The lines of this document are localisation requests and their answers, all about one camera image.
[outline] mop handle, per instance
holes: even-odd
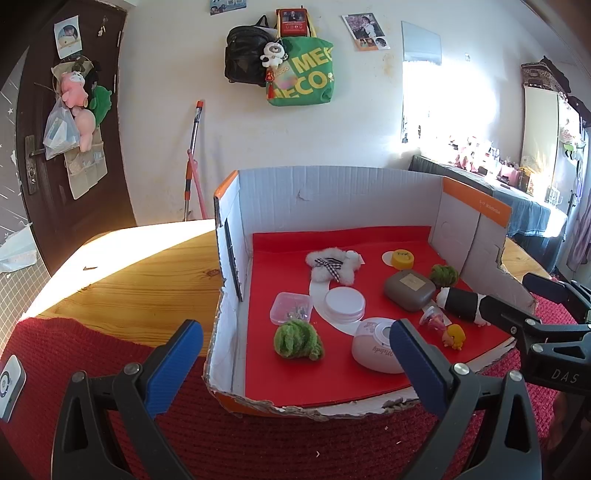
[[[197,143],[197,129],[201,120],[201,113],[203,111],[203,101],[199,100],[195,108],[195,119],[193,121],[193,132],[191,133],[191,147],[187,150],[189,160],[187,162],[187,172],[185,176],[185,221],[189,217],[189,200],[191,198],[191,177],[195,182],[197,189],[197,197],[199,198],[199,208],[201,210],[201,218],[206,219],[207,213],[205,211],[205,201],[203,199],[203,192],[201,190],[201,182],[199,182],[198,163],[195,160],[195,145]]]

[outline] wood grain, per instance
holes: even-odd
[[[548,272],[510,238],[505,239],[503,265],[518,281],[522,281],[523,276],[529,272],[550,278]]]
[[[549,277],[510,239],[503,263],[519,281]],[[166,343],[185,319],[198,320],[206,355],[222,275],[213,220],[110,232],[82,246],[52,277],[23,317],[68,317],[144,345]]]

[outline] door handle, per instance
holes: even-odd
[[[29,195],[39,191],[37,186],[37,163],[35,156],[45,154],[45,149],[35,150],[35,135],[25,137],[25,169],[27,171],[27,187]]]

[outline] plastic bag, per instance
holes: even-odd
[[[80,132],[74,117],[70,109],[63,104],[61,98],[56,100],[56,104],[47,118],[43,144],[45,145],[46,160],[76,148],[80,144]]]
[[[0,247],[0,272],[15,272],[37,262],[37,247],[31,225],[10,234]]]

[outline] cardboard box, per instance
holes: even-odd
[[[203,374],[209,391],[229,411],[318,420],[386,413],[417,398],[406,388],[339,405],[278,408],[244,396],[253,233],[430,226],[430,245],[473,291],[533,313],[533,297],[500,268],[510,215],[508,205],[467,185],[413,171],[322,166],[233,172],[215,194],[225,282]],[[478,371],[511,348],[508,340],[469,365]]]

